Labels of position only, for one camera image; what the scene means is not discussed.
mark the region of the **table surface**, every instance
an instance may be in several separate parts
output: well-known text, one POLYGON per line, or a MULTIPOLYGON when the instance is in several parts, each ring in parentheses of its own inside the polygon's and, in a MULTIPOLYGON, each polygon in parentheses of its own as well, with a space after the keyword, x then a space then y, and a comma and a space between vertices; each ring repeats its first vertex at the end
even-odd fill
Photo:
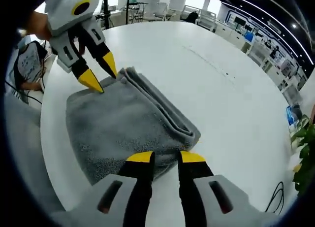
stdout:
MULTIPOLYGON (((134 66, 201 131, 192 152, 264 210, 289 161, 287 102, 250 58, 223 38, 184 22, 137 23, 105 30, 116 67, 134 66)), ((108 77, 88 51, 88 65, 108 77)), ((41 142, 54 190, 66 210, 91 188, 70 145, 66 100, 85 89, 54 62, 41 111, 41 142)), ((185 226, 174 167, 153 183, 147 226, 185 226)))

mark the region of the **ceiling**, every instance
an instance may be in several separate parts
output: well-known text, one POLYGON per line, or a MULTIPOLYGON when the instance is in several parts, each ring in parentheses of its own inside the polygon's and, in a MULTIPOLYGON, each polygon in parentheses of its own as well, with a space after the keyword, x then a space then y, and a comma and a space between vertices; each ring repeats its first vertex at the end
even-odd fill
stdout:
POLYGON ((292 54, 304 70, 307 77, 315 67, 315 20, 314 10, 312 11, 312 0, 221 0, 231 4, 245 12, 255 16, 262 22, 267 24, 268 20, 272 20, 281 31, 282 39, 293 49, 298 55, 296 57, 292 54), (267 13, 251 5, 254 4, 269 13, 276 20, 274 20, 267 13), (293 28, 292 24, 295 23, 297 28, 293 28), (294 35, 296 39, 286 30, 286 28, 294 35))

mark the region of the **folded towel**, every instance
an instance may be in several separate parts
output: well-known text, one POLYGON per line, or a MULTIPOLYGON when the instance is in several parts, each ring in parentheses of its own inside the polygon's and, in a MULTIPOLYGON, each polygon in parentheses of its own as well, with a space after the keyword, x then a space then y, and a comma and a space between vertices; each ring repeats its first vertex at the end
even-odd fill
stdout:
POLYGON ((198 129, 134 68, 100 83, 103 94, 74 93, 66 108, 72 148, 92 185, 146 151, 155 151, 157 178, 176 163, 177 151, 189 151, 199 140, 198 129))

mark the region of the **green plant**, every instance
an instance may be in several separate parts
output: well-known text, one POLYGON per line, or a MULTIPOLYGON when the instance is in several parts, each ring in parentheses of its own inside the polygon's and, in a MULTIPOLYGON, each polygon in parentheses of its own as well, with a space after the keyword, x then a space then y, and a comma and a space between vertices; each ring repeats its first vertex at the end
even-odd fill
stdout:
POLYGON ((296 138, 301 138, 299 146, 304 146, 300 152, 302 159, 300 168, 294 174, 293 182, 295 182, 295 189, 299 195, 303 194, 313 176, 315 175, 315 125, 308 120, 304 126, 292 137, 291 142, 296 138))

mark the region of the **desk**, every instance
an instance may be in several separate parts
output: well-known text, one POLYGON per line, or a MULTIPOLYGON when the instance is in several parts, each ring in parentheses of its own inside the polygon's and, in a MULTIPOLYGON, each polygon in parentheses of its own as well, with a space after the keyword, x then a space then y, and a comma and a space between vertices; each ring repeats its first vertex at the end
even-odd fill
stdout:
MULTIPOLYGON (((153 22, 105 30, 116 67, 134 66, 201 131, 193 152, 215 174, 244 190, 252 205, 266 208, 279 181, 284 185, 290 141, 287 102, 261 68, 230 43, 197 25, 153 22)), ((84 57, 101 80, 108 77, 84 57)), ((85 89, 54 62, 43 98, 41 143, 47 172, 66 210, 91 187, 70 145, 66 100, 85 89)), ((147 226, 185 226, 177 167, 153 183, 147 226)))

